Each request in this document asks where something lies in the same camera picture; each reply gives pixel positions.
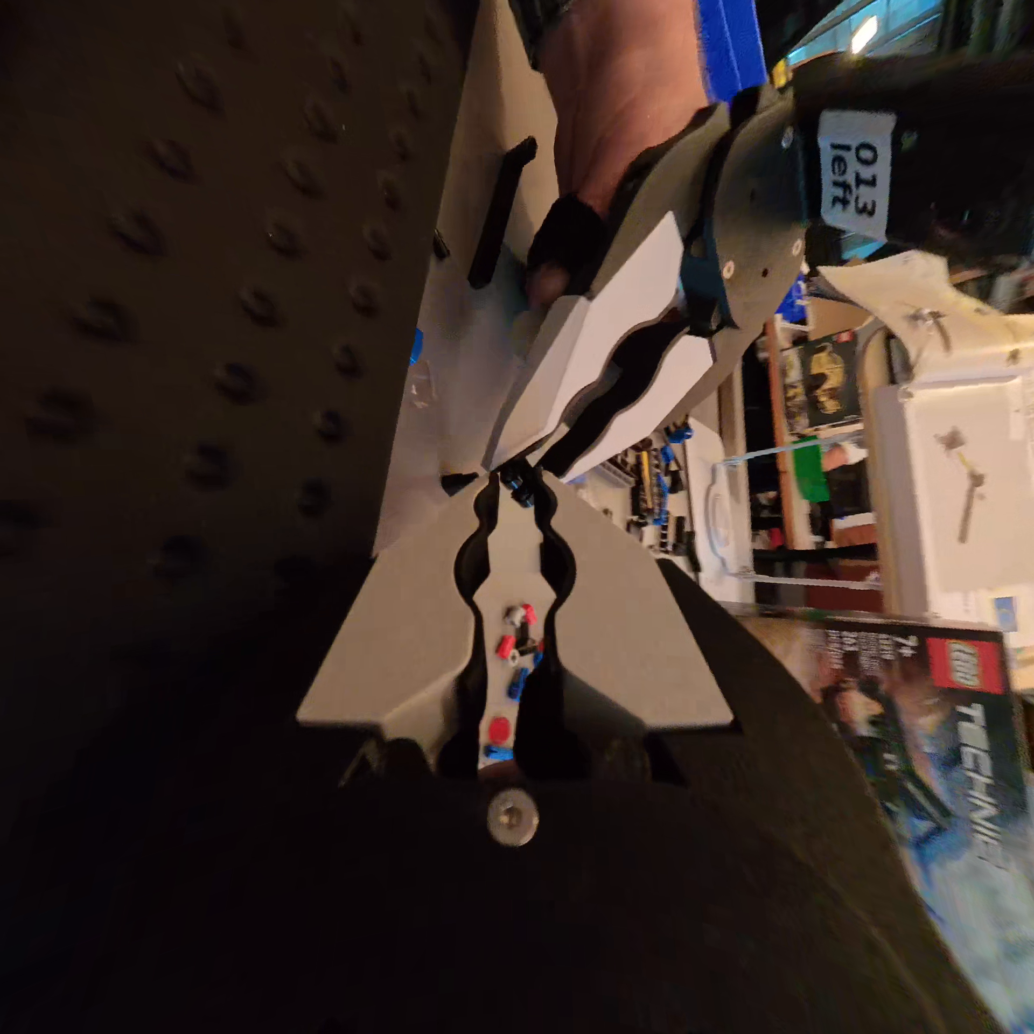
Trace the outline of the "pile of small connector pieces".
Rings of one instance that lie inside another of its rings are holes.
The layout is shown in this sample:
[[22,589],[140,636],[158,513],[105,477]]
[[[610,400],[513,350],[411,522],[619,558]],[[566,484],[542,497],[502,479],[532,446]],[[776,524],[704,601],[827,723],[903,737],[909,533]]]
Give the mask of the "pile of small connector pieces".
[[516,727],[526,685],[544,655],[544,638],[531,601],[493,614],[486,633],[486,689],[478,733],[478,768],[514,760]]

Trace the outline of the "person's left hand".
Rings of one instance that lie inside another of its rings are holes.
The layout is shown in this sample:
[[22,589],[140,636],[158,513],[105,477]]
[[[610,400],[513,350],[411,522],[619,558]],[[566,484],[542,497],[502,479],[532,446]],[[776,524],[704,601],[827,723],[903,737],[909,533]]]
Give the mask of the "person's left hand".
[[533,69],[555,111],[560,199],[526,260],[546,310],[588,284],[653,164],[711,105],[694,1],[512,1]]

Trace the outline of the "printed toy truck set box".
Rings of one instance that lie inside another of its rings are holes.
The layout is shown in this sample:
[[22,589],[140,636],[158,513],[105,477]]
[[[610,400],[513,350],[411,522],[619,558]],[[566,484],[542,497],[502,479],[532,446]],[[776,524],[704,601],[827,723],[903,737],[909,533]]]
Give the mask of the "printed toy truck set box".
[[727,603],[852,752],[963,974],[1032,1032],[1028,751],[999,632]]

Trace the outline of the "blue storage bin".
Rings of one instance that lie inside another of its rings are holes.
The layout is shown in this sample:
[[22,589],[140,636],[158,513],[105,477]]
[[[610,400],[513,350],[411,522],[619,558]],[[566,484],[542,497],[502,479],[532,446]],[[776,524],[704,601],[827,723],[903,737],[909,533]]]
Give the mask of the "blue storage bin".
[[710,102],[729,102],[768,79],[754,1],[698,1],[702,62]]

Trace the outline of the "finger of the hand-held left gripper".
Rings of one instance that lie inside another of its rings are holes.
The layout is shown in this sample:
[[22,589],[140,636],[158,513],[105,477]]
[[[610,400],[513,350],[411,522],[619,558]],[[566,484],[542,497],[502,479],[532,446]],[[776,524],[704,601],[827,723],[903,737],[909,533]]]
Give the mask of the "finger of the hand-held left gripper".
[[489,436],[487,472],[547,438],[627,335],[665,315],[679,291],[682,252],[675,214],[666,212],[594,296],[565,295],[552,305]]
[[549,472],[571,481],[650,436],[714,364],[709,339],[639,331],[618,381],[590,402],[549,450]]

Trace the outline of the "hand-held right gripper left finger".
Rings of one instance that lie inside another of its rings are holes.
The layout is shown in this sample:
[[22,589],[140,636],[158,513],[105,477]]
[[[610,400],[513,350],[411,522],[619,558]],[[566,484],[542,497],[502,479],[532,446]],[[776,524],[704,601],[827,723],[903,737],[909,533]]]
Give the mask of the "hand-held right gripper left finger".
[[381,551],[298,707],[300,726],[414,747],[438,776],[479,779],[499,503],[498,476],[476,477]]

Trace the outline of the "black thin liftarm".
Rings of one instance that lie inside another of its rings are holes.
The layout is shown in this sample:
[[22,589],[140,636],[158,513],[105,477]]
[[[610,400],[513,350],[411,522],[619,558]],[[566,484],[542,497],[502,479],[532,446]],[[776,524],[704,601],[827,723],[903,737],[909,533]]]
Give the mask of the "black thin liftarm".
[[521,176],[536,154],[536,136],[525,136],[501,157],[481,235],[472,255],[467,283],[473,291],[486,288],[493,279]]

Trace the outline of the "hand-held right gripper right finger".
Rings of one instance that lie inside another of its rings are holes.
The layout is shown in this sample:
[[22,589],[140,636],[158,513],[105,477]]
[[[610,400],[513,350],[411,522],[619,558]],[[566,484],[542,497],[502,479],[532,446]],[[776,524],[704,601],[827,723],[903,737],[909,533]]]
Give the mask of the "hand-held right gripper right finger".
[[734,714],[653,557],[548,472],[533,472],[553,592],[524,691],[517,759],[531,778],[678,778],[668,737]]

